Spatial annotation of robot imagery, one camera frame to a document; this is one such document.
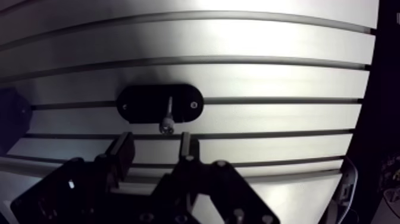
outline metal peg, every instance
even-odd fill
[[[174,133],[174,119],[172,116],[172,97],[168,99],[168,109],[165,118],[160,123],[160,133],[172,135]]]

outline screw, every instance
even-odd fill
[[[272,216],[269,216],[267,214],[262,216],[262,222],[264,222],[265,224],[272,224],[273,221],[274,218],[272,218]]]
[[[140,221],[151,223],[154,219],[154,215],[151,213],[143,213],[139,216]]]
[[[243,222],[243,218],[245,217],[245,212],[242,209],[235,209],[233,214],[236,216],[236,223],[241,224]]]
[[[218,161],[217,161],[217,165],[218,165],[219,167],[224,167],[224,166],[226,165],[226,162],[225,162],[224,160],[218,160]]]
[[[172,116],[172,97],[168,100],[168,110],[167,115],[160,123],[159,129],[160,133],[163,135],[172,135],[174,133],[174,119]]]
[[[185,159],[186,159],[187,161],[192,161],[192,160],[194,159],[194,156],[192,156],[192,155],[187,155],[187,156],[185,157]]]
[[[195,101],[193,101],[193,102],[190,103],[190,107],[191,107],[192,109],[196,109],[197,106],[198,106],[198,104],[197,104],[197,102],[195,102]]]
[[[175,221],[179,224],[184,224],[186,221],[188,221],[188,217],[186,217],[185,215],[176,216]]]

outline black oval plate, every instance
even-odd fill
[[[203,96],[187,84],[129,86],[118,96],[117,109],[132,124],[160,123],[167,114],[169,97],[176,123],[191,122],[203,112]]]

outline black plastic part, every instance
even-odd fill
[[[175,123],[191,122],[203,111],[203,96],[187,84],[129,86],[118,96],[117,109],[132,124],[160,123],[167,115],[170,97]]]
[[[105,152],[115,165],[119,180],[124,181],[135,157],[135,143],[131,132],[123,133],[114,140]]]

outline bolt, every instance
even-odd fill
[[[272,224],[273,221],[274,218],[272,218],[272,216],[269,216],[267,214],[262,216],[262,222],[264,222],[265,224]]]
[[[245,212],[242,209],[235,209],[233,214],[236,216],[236,223],[243,223],[243,218],[245,217]]]
[[[192,155],[187,155],[187,156],[185,157],[185,159],[186,159],[187,161],[192,161],[192,160],[194,160],[195,158],[194,158],[194,156],[192,156]]]
[[[160,124],[160,133],[163,135],[172,135],[174,133],[174,120],[166,117]]]
[[[188,217],[186,217],[185,215],[176,216],[175,221],[179,224],[184,224],[186,221],[188,221]]]
[[[151,213],[143,213],[139,216],[140,221],[151,223],[154,219],[154,215]]]
[[[172,116],[172,97],[168,99],[167,115],[159,126],[160,133],[163,135],[172,135],[174,133],[174,119]]]
[[[217,165],[218,165],[219,167],[224,167],[224,166],[226,165],[226,162],[225,162],[224,160],[218,160],[218,161],[217,161]]]
[[[191,107],[192,109],[196,109],[197,106],[198,106],[198,104],[197,104],[197,102],[195,102],[195,101],[193,101],[193,102],[190,103],[190,107]]]

